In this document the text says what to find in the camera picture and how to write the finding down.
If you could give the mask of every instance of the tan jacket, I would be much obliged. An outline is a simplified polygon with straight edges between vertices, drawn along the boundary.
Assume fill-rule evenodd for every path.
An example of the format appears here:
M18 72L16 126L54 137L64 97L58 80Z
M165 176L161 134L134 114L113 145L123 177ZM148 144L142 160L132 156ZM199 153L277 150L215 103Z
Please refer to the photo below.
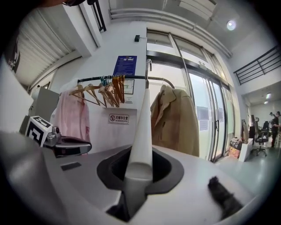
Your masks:
M152 144L199 156L199 131L192 99L166 85L151 106Z

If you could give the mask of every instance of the door handle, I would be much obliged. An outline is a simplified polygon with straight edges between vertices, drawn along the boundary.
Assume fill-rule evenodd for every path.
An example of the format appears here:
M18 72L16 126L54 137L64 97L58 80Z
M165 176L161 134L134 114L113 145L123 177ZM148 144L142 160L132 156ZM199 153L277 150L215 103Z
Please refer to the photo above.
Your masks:
M216 120L215 127L216 127L216 130L217 130L217 131L219 131L219 125L220 125L220 121L219 121L219 120Z

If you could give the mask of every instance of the blue poster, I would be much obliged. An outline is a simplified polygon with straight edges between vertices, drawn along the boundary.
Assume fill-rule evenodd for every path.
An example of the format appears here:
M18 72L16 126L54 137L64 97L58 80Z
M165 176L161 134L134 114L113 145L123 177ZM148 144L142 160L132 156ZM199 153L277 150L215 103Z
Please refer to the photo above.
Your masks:
M113 75L135 75L137 57L118 56Z

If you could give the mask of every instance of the bag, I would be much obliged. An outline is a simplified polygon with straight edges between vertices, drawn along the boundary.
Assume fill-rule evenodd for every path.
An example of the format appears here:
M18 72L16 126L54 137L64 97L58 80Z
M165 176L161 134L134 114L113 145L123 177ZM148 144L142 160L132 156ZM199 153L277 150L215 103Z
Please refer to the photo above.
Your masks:
M242 148L242 142L239 141L238 138L233 138L231 141L230 141L230 144L229 144L231 147L237 149L237 150L241 150Z
M228 155L233 158L239 159L240 152L241 152L240 150L237 150L234 147L230 147Z

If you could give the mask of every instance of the black opening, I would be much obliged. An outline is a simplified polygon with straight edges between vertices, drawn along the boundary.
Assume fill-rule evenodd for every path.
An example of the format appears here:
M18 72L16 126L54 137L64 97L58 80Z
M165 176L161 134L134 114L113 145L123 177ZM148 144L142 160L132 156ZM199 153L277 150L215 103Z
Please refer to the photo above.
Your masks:
M119 203L112 206L107 213L123 220L131 218L126 206L126 196L123 190L123 181L130 157L131 147L120 151L103 161L97 167L97 174L104 185L109 189L122 191ZM184 176L182 164L167 154L153 148L153 183L146 187L145 195L164 194L172 190Z

